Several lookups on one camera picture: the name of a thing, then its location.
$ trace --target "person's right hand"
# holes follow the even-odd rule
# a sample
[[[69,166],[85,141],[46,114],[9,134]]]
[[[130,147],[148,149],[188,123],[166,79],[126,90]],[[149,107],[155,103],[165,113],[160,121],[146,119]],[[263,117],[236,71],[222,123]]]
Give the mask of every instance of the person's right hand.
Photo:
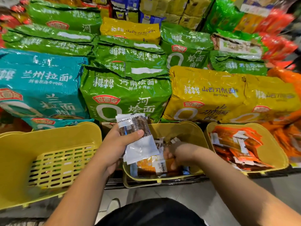
[[[195,163],[195,153],[200,151],[202,147],[186,142],[176,142],[171,145],[167,145],[164,148],[163,154],[165,159],[175,157],[175,162],[171,165],[171,169],[174,170],[178,166],[188,166]]]

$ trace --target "shoe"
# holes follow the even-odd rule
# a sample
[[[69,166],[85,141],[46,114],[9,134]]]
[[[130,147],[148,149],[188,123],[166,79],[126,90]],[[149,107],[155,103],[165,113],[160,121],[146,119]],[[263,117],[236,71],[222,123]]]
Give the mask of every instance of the shoe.
[[[108,208],[107,208],[107,214],[113,212],[114,210],[120,208],[120,201],[118,198],[115,198],[111,201],[111,203],[109,204]]]

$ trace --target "left arm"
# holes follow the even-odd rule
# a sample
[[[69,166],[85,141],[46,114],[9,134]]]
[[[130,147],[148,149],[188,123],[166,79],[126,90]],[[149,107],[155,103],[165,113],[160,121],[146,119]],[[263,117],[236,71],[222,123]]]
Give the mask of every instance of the left arm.
[[[143,135],[143,130],[139,130],[120,136],[118,125],[114,125],[45,226],[93,226],[107,178],[118,166],[126,145]]]

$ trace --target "tile floor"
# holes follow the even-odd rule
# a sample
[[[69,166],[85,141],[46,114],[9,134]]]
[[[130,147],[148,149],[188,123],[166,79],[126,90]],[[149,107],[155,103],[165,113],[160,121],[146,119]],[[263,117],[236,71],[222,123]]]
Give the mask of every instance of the tile floor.
[[[301,174],[280,178],[264,178],[254,180],[270,193],[278,197],[291,208],[301,213]],[[196,212],[210,226],[239,225],[234,219],[211,182],[191,185],[145,187],[122,190],[105,190],[100,205],[97,221],[105,216],[105,211],[114,198],[119,198],[121,206],[148,198],[168,197],[186,205]],[[13,208],[0,212],[3,217],[48,217],[58,205],[58,198],[32,204],[28,209]]]

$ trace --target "black pants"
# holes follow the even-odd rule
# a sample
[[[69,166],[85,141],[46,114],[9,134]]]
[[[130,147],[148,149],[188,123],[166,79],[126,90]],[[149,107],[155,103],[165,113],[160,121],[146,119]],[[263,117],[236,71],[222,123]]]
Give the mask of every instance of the black pants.
[[[169,198],[154,198],[116,209],[97,226],[206,226],[195,212]]]

